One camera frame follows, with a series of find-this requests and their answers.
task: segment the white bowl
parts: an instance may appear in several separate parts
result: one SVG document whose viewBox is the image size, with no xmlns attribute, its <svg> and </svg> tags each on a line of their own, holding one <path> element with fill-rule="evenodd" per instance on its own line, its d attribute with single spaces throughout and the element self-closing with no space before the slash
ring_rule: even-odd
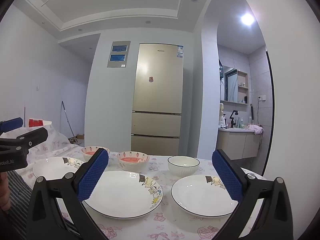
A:
<svg viewBox="0 0 320 240">
<path fill-rule="evenodd" d="M 85 202 L 95 211 L 114 219 L 134 219 L 152 212 L 163 191 L 153 179 L 129 171 L 106 171 Z"/>
<path fill-rule="evenodd" d="M 149 161 L 149 156 L 140 152 L 120 152 L 117 154 L 119 167 L 124 171 L 140 173 Z"/>
<path fill-rule="evenodd" d="M 100 147 L 100 146 L 87 146 L 81 149 L 82 155 L 84 160 L 87 162 L 90 160 L 90 158 L 95 154 L 95 152 L 99 149 L 103 148 L 105 149 L 108 154 L 110 153 L 110 150 L 105 148 L 105 147 Z"/>
<path fill-rule="evenodd" d="M 173 184 L 171 195 L 185 212 L 202 218 L 228 215 L 238 204 L 230 198 L 218 176 L 193 175 L 179 179 Z"/>
<path fill-rule="evenodd" d="M 168 158 L 169 171 L 177 177 L 186 177 L 194 174 L 200 161 L 188 156 L 172 156 Z"/>
<path fill-rule="evenodd" d="M 68 172 L 76 173 L 84 163 L 69 157 L 51 157 L 39 160 L 33 166 L 33 174 L 36 178 L 43 176 L 46 180 L 61 179 Z"/>
</svg>

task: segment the person's hand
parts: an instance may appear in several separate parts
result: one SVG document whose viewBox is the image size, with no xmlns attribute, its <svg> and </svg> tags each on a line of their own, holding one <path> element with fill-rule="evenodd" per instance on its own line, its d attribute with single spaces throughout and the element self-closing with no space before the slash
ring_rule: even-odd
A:
<svg viewBox="0 0 320 240">
<path fill-rule="evenodd" d="M 0 172 L 0 208 L 7 211 L 11 207 L 8 175 Z"/>
</svg>

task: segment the refrigerator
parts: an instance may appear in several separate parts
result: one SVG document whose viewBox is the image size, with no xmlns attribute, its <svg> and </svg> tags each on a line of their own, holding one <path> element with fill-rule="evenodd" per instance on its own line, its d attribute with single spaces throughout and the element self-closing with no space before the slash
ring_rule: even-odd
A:
<svg viewBox="0 0 320 240">
<path fill-rule="evenodd" d="M 132 107 L 132 151 L 178 155 L 182 55 L 181 46 L 140 44 Z"/>
</svg>

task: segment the faucet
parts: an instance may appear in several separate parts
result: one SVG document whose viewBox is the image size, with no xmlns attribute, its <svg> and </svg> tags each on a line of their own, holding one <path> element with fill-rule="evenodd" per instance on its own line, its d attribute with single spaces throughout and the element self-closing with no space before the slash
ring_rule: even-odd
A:
<svg viewBox="0 0 320 240">
<path fill-rule="evenodd" d="M 236 122 L 233 122 L 233 119 L 234 119 L 234 117 L 232 117 L 233 113 L 235 113 L 235 115 L 238 115 L 238 111 L 237 110 L 233 110 L 232 114 L 230 115 L 231 128 L 233 128 L 233 126 L 236 125 Z"/>
</svg>

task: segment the white plate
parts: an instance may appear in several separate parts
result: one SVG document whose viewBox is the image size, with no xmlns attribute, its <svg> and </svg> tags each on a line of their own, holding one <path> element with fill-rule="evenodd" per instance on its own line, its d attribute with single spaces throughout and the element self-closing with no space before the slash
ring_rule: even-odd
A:
<svg viewBox="0 0 320 240">
<path fill-rule="evenodd" d="M 162 188 L 153 179 L 130 171 L 106 171 L 85 202 L 107 217 L 133 219 L 153 211 L 162 197 Z"/>
<path fill-rule="evenodd" d="M 36 178 L 43 176 L 46 180 L 61 179 L 68 172 L 76 173 L 82 163 L 74 158 L 52 157 L 37 161 L 32 171 Z"/>
<path fill-rule="evenodd" d="M 174 201 L 186 212 L 203 218 L 228 215 L 238 202 L 230 198 L 218 176 L 193 175 L 173 184 Z"/>
</svg>

